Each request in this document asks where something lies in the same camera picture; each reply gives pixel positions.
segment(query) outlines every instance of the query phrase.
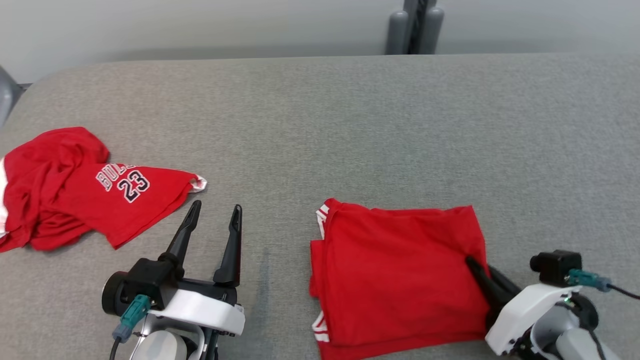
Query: gray fabric surface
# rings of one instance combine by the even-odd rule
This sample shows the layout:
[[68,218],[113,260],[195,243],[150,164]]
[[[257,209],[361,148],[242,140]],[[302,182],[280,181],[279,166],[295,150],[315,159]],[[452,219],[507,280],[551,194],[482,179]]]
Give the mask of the gray fabric surface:
[[[325,198],[381,208],[473,204],[488,259],[522,286],[529,258],[582,252],[640,291],[640,57],[518,54],[144,61],[68,70],[33,85],[0,129],[0,154],[85,126],[113,161],[209,180],[185,269],[218,266],[244,208],[245,333],[222,359],[317,359],[308,242]],[[101,234],[52,253],[0,254],[3,359],[107,359],[118,319],[104,281],[162,252],[186,207],[114,251]],[[597,334],[640,350],[640,303],[584,292]],[[389,294],[391,302],[401,302]],[[129,355],[133,341],[119,359]],[[482,341],[384,359],[493,359]]]

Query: robotic arm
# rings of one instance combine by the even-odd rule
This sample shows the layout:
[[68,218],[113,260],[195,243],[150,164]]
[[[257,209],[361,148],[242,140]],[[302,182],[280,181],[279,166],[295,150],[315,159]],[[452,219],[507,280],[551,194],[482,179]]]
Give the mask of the robotic arm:
[[534,256],[531,268],[540,273],[542,283],[523,290],[492,266],[487,274],[472,257],[467,266],[490,305],[485,340],[497,355],[516,354],[523,360],[620,360],[596,337],[598,313],[580,294],[582,284],[608,289],[611,281],[582,272],[579,253],[556,250]]
[[184,256],[202,203],[196,200],[166,252],[157,261],[139,259],[128,272],[114,273],[102,291],[102,309],[121,316],[113,333],[111,358],[120,342],[142,322],[131,360],[215,360],[218,336],[240,335],[244,309],[237,303],[240,284],[242,207],[236,205],[229,239],[213,281],[184,278]]

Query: white stripe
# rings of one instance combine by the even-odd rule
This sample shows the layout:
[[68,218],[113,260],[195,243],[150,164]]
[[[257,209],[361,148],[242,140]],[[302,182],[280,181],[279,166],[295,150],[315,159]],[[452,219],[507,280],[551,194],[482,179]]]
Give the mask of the white stripe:
[[326,331],[326,321],[324,320],[324,311],[320,310],[320,315],[318,315],[317,319],[314,321],[314,324],[311,325],[311,329],[314,331]]
[[191,184],[191,186],[193,187],[191,190],[189,190],[190,193],[201,192],[202,190],[204,190],[204,188],[207,187],[207,180],[198,174],[196,174],[196,176],[198,177],[197,179],[191,179],[191,181],[189,182],[189,184]]
[[326,332],[322,334],[314,334],[314,336],[316,337],[316,341],[322,341],[323,343],[329,342],[329,334],[327,334]]
[[316,211],[316,217],[318,219],[318,226],[320,227],[320,235],[322,236],[322,240],[324,240],[324,221],[326,220],[326,216],[320,212],[320,210]]
[[4,191],[8,182],[6,170],[4,169],[4,158],[2,158],[0,159],[0,238],[8,234],[6,231],[6,218],[9,216],[9,211],[4,206]]

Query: red jersey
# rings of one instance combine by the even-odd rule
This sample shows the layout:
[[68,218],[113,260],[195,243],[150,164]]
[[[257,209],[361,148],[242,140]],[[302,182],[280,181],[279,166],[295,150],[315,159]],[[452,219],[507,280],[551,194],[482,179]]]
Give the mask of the red jersey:
[[114,248],[177,209],[206,180],[180,170],[106,163],[83,127],[48,131],[0,160],[0,251],[53,250],[96,230]]
[[311,241],[312,328],[323,360],[481,340],[488,305],[465,258],[486,267],[470,206],[367,209],[328,199]]

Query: cable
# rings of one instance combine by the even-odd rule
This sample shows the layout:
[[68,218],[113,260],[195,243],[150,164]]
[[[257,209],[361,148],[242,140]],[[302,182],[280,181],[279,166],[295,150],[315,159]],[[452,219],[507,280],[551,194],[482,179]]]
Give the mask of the cable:
[[617,292],[619,292],[621,294],[624,294],[624,295],[626,295],[628,297],[631,297],[633,299],[640,300],[640,295],[636,295],[634,293],[630,293],[629,291],[624,290],[623,288],[619,288],[619,287],[617,287],[617,286],[615,286],[613,284],[607,284],[607,287],[610,288],[610,289],[616,290]]
[[598,349],[598,355],[600,356],[600,360],[607,360],[604,357],[604,350],[602,350],[602,344],[600,344],[600,340],[598,340],[598,337],[596,336],[595,332],[593,332],[593,330],[589,330],[589,335],[591,335],[591,339],[593,339],[593,342],[596,343],[596,348]]
[[121,338],[119,336],[116,337],[116,341],[113,342],[113,347],[111,348],[111,355],[109,356],[109,360],[114,360],[116,358],[116,351],[118,351],[118,345],[120,344]]

